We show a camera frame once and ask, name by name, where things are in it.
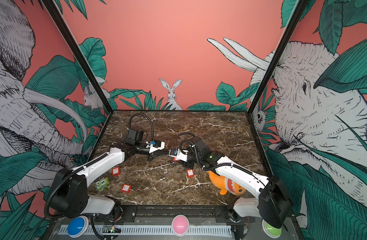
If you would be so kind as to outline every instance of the black metal pole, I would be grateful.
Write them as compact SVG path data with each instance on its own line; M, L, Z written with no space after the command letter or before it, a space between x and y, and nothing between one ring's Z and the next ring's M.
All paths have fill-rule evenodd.
M102 103L104 104L106 110L109 112L109 114L113 113L114 111L112 107L110 106L109 101L107 100L104 93L102 92L101 87L95 80L95 75L93 71L91 70L88 62L86 61L83 53L80 51L77 42L75 41L69 28L67 27L66 23L64 22L64 19L62 15L59 13L56 5L54 4L52 0L42 0L42 2L45 5L50 16L53 18L53 21L55 22L62 36L64 37L66 43L68 44L71 51L73 52L75 59L78 61L82 70L85 72L87 79L93 85L95 92L98 94L99 98L102 100Z
M267 83L269 82L269 80L271 79L271 76L278 64L279 59L282 56L283 51L286 48L287 43L290 40L291 35L294 32L294 29L296 28L299 19L301 18L301 15L303 13L303 11L306 8L306 5L308 3L309 0L299 0L293 14L290 17L289 23L286 26L285 31L283 32L283 35L281 37L281 40L278 43L277 49L274 52L273 58L271 59L271 62L269 63L269 67L267 68L265 75L263 76L262 82L259 85L259 88L257 90L257 93L253 99L253 102L251 103L249 110L248 110L248 114L249 116L253 113L253 109L256 107L259 98L261 97L263 91L266 88Z

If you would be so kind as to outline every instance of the rabbit face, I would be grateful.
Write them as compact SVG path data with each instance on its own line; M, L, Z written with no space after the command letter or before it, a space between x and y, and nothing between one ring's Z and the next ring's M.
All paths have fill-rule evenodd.
M167 83L167 81L165 81L161 78L159 80L160 80L162 86L169 91L169 94L167 95L168 99L175 99L177 97L177 95L174 93L174 89L181 84L182 80L178 79L177 81L175 81L172 88L170 88L170 85Z

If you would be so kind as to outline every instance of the pink button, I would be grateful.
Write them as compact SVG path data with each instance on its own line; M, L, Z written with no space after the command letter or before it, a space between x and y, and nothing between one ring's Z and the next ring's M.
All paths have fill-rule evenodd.
M171 223L171 228L177 236L183 236L189 230L189 220L184 215L177 215Z

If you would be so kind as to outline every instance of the white label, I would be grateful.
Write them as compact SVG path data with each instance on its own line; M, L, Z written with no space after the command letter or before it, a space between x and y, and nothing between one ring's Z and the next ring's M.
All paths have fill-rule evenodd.
M128 192L129 191L129 187L130 187L130 185L123 185L123 188L122 188L122 190L123 191L125 191L125 192Z

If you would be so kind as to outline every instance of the green button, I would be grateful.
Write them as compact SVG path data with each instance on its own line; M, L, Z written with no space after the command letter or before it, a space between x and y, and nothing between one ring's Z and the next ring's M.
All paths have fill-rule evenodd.
M282 233L282 228L275 228L266 223L266 229L267 231L274 237L279 237Z

